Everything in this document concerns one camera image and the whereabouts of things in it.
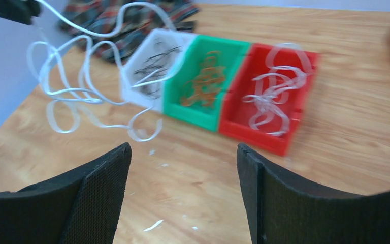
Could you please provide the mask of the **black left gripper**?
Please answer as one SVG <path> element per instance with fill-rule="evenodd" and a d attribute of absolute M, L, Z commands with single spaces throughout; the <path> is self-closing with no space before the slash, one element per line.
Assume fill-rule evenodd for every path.
<path fill-rule="evenodd" d="M 0 18 L 32 25 L 32 18 L 38 17 L 42 10 L 37 1 L 0 0 Z"/>

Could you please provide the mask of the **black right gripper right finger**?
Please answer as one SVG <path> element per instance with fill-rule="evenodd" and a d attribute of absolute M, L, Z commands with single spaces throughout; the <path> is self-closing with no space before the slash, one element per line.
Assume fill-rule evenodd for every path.
<path fill-rule="evenodd" d="M 390 243 L 390 191 L 333 189 L 243 143 L 237 169 L 252 243 Z"/>

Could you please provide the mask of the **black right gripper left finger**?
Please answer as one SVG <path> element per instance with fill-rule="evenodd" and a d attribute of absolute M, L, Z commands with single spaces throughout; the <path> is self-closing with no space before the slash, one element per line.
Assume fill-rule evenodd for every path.
<path fill-rule="evenodd" d="M 129 143 L 17 192 L 0 192 L 0 243 L 112 243 L 132 159 Z"/>

